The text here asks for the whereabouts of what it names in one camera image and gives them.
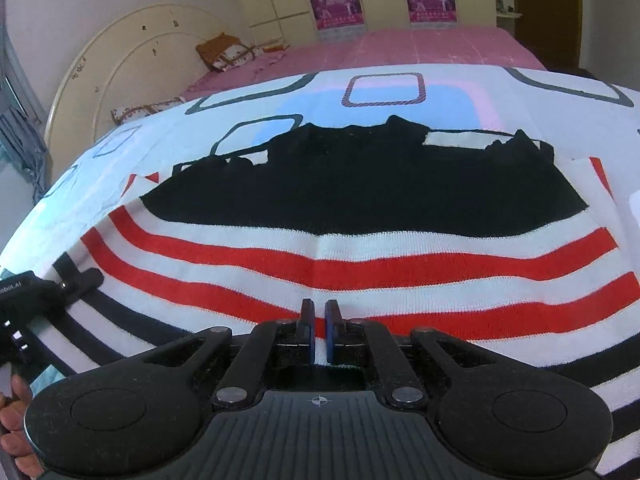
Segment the pink bedsheet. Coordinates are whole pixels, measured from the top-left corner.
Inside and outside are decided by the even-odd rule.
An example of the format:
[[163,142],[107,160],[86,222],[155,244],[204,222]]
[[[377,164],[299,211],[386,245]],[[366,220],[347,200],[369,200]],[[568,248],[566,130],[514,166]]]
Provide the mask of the pink bedsheet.
[[228,72],[210,72],[187,88],[190,101],[217,92],[321,70],[414,63],[544,66],[508,32],[497,27],[443,30],[380,30],[357,40],[292,48],[265,54]]

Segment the pillow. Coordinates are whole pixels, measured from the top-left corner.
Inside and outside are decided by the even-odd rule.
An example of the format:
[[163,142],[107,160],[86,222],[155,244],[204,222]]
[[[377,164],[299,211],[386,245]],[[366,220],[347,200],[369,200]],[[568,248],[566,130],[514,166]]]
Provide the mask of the pillow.
[[159,103],[152,103],[150,105],[116,108],[115,110],[111,110],[111,118],[116,126],[121,126],[122,124],[130,123],[143,117],[149,117],[149,115],[157,114],[158,112],[164,112],[184,102],[182,98],[174,97],[168,101],[160,101]]
[[260,47],[245,46],[238,38],[224,32],[207,43],[197,45],[196,50],[210,70],[219,72],[244,65],[264,54]]
[[287,50],[289,48],[289,43],[287,43],[287,41],[279,40],[262,44],[260,47],[265,54],[270,54],[271,52],[281,52],[283,50]]

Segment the orange pillow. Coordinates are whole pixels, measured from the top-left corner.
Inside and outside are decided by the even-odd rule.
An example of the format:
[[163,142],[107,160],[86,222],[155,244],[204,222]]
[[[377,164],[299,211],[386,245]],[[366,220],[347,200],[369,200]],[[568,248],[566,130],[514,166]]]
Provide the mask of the orange pillow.
[[224,32],[213,40],[196,46],[200,57],[210,70],[226,72],[264,54],[261,48],[248,47],[235,36]]

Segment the crosshair marking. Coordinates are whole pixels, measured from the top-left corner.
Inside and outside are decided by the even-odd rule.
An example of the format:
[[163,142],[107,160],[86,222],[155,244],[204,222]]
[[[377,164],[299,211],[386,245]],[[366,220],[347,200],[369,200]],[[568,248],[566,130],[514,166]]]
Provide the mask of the crosshair marking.
[[324,406],[326,403],[331,401],[326,397],[323,397],[322,395],[318,395],[313,399],[311,399],[309,402],[312,402],[314,405],[316,405],[319,408],[320,406]]

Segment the red stripe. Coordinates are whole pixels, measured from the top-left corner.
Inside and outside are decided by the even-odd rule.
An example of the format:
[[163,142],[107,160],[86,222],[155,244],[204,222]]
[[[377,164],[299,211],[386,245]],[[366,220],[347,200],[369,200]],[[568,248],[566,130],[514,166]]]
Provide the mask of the red stripe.
[[114,254],[95,227],[80,238],[98,266],[107,274],[147,294],[172,303],[197,306],[239,319],[260,323],[271,319],[293,319],[296,312],[256,300],[240,292],[209,283],[181,282],[139,269]]
[[604,172],[604,166],[602,165],[602,161],[596,156],[590,156],[589,160],[591,161],[591,165],[593,166],[593,169],[598,174],[598,177],[602,185],[605,187],[607,191],[609,191],[609,194],[613,198],[613,193],[611,192],[611,186],[609,185],[609,181],[607,180],[607,174]]
[[109,216],[129,243],[148,253],[192,264],[243,267],[281,280],[328,290],[437,285],[491,276],[551,280],[574,272],[616,248],[609,232],[599,228],[551,253],[530,259],[437,253],[345,262],[314,260],[272,249],[204,245],[156,235],[140,228],[124,207]]
[[147,180],[150,180],[151,182],[155,182],[156,184],[160,183],[160,173],[158,173],[157,171],[150,175],[145,175],[145,178]]
[[580,300],[560,305],[520,303],[480,312],[380,316],[391,332],[405,335],[416,326],[432,326],[462,339],[502,339],[564,333],[594,324],[640,299],[636,276],[628,272]]
[[[296,317],[295,312],[219,285],[181,282],[138,269],[119,259],[95,228],[81,240],[104,272],[158,298],[253,322]],[[521,303],[488,311],[405,314],[373,319],[400,334],[407,334],[414,326],[433,326],[464,339],[510,338],[576,330],[612,316],[639,298],[640,285],[635,275],[629,272],[593,294],[565,304]],[[316,319],[316,331],[319,336],[324,335],[321,319]]]
[[121,197],[124,196],[124,194],[129,190],[129,188],[131,187],[131,184],[133,184],[133,181],[136,179],[136,175],[131,173],[129,175],[129,179],[127,180],[127,185],[124,187],[124,191],[122,192],[122,194],[120,195]]

